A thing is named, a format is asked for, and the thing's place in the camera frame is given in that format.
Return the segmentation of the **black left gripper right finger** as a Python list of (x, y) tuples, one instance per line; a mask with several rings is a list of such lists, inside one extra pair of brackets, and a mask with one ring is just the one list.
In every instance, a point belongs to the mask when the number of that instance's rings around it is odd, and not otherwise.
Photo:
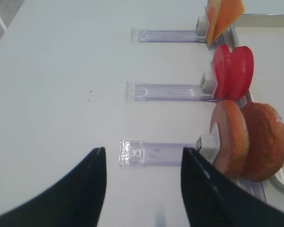
[(194, 148), (183, 149), (180, 178), (192, 227), (284, 227), (284, 212), (239, 188)]

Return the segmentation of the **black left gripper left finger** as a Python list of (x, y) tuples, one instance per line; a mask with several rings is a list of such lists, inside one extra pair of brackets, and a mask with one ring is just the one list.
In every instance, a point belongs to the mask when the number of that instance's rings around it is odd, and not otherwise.
[(95, 227), (107, 187), (106, 151), (95, 148), (49, 189), (0, 215), (0, 227)]

